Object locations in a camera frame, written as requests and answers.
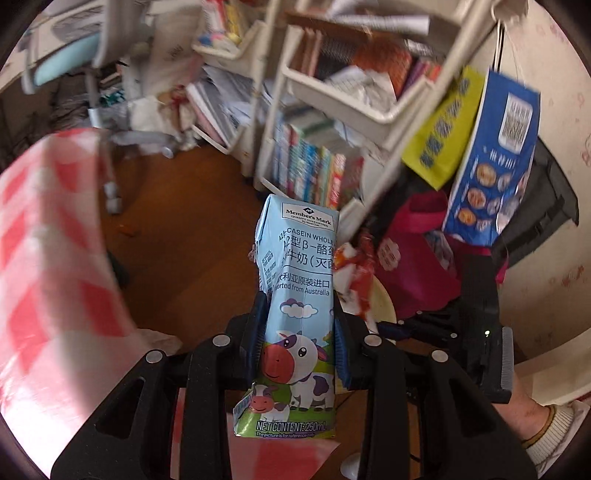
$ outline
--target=metal screw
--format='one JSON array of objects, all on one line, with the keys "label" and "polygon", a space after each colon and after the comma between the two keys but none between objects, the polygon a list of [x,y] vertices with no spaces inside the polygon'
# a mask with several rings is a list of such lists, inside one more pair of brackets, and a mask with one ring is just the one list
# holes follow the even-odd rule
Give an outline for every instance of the metal screw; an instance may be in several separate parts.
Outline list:
[{"label": "metal screw", "polygon": [[369,346],[380,346],[382,344],[382,339],[378,335],[368,335],[363,341]]},{"label": "metal screw", "polygon": [[433,353],[431,353],[431,357],[440,364],[444,364],[449,359],[447,353],[445,353],[443,350],[435,350]]},{"label": "metal screw", "polygon": [[215,346],[226,346],[230,343],[230,337],[228,335],[216,335],[213,337],[213,344]]},{"label": "metal screw", "polygon": [[152,350],[151,352],[146,353],[146,361],[149,364],[157,364],[163,358],[162,352],[159,350]]}]

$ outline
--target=wooden floor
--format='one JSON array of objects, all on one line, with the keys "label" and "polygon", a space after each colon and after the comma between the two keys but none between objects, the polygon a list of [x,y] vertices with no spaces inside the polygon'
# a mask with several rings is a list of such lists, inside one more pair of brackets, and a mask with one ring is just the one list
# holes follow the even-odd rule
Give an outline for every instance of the wooden floor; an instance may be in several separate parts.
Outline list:
[{"label": "wooden floor", "polygon": [[[116,175],[124,212],[102,212],[102,226],[106,246],[131,276],[124,298],[138,327],[176,335],[189,350],[248,312],[258,274],[247,256],[262,203],[239,163],[207,146],[173,160],[121,160]],[[365,392],[338,400],[340,446],[314,480],[343,478],[340,463],[361,448],[365,401]],[[412,464],[413,478],[417,467]]]}]

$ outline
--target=red and white checkered cloth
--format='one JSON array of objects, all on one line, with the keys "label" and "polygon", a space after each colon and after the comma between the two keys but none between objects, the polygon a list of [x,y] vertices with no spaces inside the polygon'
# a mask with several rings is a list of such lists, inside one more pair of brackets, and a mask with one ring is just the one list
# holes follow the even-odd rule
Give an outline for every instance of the red and white checkered cloth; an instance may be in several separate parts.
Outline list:
[{"label": "red and white checkered cloth", "polygon": [[0,413],[49,476],[92,411],[150,349],[106,256],[101,131],[45,137],[0,177]]}]

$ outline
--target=chair leg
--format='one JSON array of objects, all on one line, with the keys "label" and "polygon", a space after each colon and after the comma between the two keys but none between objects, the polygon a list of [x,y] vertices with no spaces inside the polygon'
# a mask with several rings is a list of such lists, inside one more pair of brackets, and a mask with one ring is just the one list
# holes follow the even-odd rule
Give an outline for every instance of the chair leg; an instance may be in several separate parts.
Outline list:
[{"label": "chair leg", "polygon": [[124,131],[111,135],[111,141],[115,145],[141,145],[141,144],[160,144],[162,145],[162,155],[166,158],[173,158],[178,152],[178,141],[173,135],[162,132],[140,132]]},{"label": "chair leg", "polygon": [[103,166],[105,184],[106,210],[110,215],[118,215],[123,211],[123,201],[119,194],[119,187],[115,179],[115,170],[113,169],[111,133],[103,131],[100,139],[99,156]]},{"label": "chair leg", "polygon": [[106,208],[110,215],[119,215],[123,211],[123,200],[119,196],[119,187],[114,181],[105,183]]},{"label": "chair leg", "polygon": [[93,69],[85,69],[84,76],[86,91],[88,92],[88,116],[90,118],[90,124],[95,128],[104,128],[105,126],[100,117],[100,93],[99,85],[96,81],[96,73]]}]

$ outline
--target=pink bag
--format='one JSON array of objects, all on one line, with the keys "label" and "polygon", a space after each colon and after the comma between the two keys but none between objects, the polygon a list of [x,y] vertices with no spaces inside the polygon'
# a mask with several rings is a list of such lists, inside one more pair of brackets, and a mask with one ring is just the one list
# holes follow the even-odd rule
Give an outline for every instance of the pink bag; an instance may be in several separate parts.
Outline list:
[{"label": "pink bag", "polygon": [[[396,213],[378,248],[375,276],[384,285],[396,310],[406,319],[418,311],[440,310],[460,296],[462,260],[466,254],[490,255],[446,235],[455,268],[444,269],[424,234],[441,230],[447,210],[444,192],[413,195]],[[504,279],[504,269],[497,282]]]}]

